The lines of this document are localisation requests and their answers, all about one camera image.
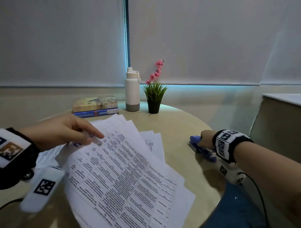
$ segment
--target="green grass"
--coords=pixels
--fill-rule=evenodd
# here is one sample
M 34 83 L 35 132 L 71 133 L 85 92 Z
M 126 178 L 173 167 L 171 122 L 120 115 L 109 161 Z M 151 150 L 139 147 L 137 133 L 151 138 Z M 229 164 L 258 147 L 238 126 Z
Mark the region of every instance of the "green grass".
M 165 91 L 168 89 L 166 85 L 160 82 L 151 82 L 149 85 L 143 86 L 147 101 L 161 102 Z

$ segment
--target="black flower pot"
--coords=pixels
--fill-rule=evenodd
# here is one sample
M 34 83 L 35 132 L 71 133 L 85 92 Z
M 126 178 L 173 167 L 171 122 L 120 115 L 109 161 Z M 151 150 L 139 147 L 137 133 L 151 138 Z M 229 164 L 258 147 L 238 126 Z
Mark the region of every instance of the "black flower pot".
M 160 109 L 160 102 L 147 101 L 148 104 L 148 112 L 151 114 L 157 114 Z

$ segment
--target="person's left hand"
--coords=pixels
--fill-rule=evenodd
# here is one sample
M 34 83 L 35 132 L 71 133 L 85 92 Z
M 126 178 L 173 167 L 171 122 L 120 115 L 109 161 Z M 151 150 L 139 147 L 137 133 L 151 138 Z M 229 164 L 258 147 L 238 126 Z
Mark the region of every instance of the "person's left hand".
M 29 137 L 41 152 L 68 142 L 90 144 L 92 139 L 82 131 L 87 131 L 100 139 L 104 138 L 92 124 L 73 114 L 53 117 L 19 130 Z

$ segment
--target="blue stapler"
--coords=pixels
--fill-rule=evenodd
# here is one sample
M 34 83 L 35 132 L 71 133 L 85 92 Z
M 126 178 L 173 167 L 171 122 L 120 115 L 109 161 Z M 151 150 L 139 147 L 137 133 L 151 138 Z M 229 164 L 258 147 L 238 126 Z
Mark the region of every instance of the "blue stapler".
M 200 136 L 190 136 L 190 141 L 187 143 L 196 153 L 202 154 L 204 158 L 209 162 L 216 162 L 216 156 L 209 150 L 202 146 L 198 146 L 198 143 L 202 140 Z

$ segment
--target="potted plant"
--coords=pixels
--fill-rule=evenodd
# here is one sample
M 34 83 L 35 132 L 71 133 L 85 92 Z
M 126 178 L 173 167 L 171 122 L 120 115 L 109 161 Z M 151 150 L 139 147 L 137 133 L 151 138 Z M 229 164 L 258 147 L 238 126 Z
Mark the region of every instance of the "potted plant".
M 150 75 L 150 78 L 146 81 L 146 85 L 142 88 L 147 98 L 148 112 L 152 114 L 159 112 L 163 95 L 167 90 L 167 86 L 162 85 L 158 81 L 163 63 L 164 60 L 159 60 L 155 63 L 157 66 L 156 72 Z

